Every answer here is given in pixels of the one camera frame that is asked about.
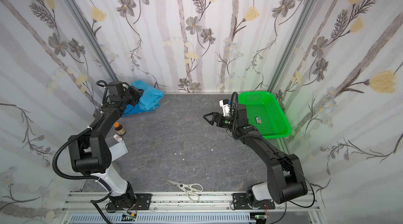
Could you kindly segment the teal t-shirt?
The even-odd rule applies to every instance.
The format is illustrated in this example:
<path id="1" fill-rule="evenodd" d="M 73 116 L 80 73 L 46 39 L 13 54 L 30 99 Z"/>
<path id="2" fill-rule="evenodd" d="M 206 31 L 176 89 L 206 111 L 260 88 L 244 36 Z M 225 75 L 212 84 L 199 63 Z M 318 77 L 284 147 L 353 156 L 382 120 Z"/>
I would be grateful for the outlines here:
<path id="1" fill-rule="evenodd" d="M 144 94 L 140 98 L 140 108 L 149 109 L 153 107 L 155 104 L 159 103 L 160 99 L 163 98 L 164 92 L 144 83 L 141 80 L 134 81 L 131 83 L 137 89 L 143 89 Z"/>

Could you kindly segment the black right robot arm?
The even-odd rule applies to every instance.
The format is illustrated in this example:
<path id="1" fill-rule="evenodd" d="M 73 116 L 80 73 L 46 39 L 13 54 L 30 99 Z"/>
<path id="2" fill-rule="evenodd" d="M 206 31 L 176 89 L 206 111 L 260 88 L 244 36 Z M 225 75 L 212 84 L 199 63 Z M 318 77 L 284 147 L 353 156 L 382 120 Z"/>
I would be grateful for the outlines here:
<path id="1" fill-rule="evenodd" d="M 225 128 L 234 140 L 251 148 L 267 167 L 264 183 L 269 198 L 277 204 L 292 202 L 305 196 L 311 187 L 303 173 L 301 162 L 269 140 L 291 134 L 288 122 L 276 97 L 266 91 L 234 92 L 230 99 L 219 102 L 222 112 L 203 116 L 210 125 Z"/>

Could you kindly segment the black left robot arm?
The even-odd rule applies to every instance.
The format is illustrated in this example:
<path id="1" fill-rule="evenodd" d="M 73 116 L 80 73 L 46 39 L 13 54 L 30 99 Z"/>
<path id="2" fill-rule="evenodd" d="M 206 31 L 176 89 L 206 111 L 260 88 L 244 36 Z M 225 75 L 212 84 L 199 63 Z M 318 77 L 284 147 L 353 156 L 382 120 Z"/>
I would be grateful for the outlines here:
<path id="1" fill-rule="evenodd" d="M 105 90 L 99 115 L 81 133 L 70 136 L 55 152 L 52 169 L 64 179 L 92 179 L 100 183 L 107 195 L 90 203 L 108 224 L 110 220 L 102 212 L 99 203 L 108 200 L 115 209 L 131 209 L 138 199 L 131 184 L 111 166 L 112 154 L 105 138 L 113 124 L 124 115 L 127 106 L 135 107 L 140 102 L 144 91 L 121 81 L 107 83 L 99 80 L 96 84 Z M 58 167 L 58 159 L 65 149 L 69 150 L 71 167 L 76 176 L 67 175 Z"/>

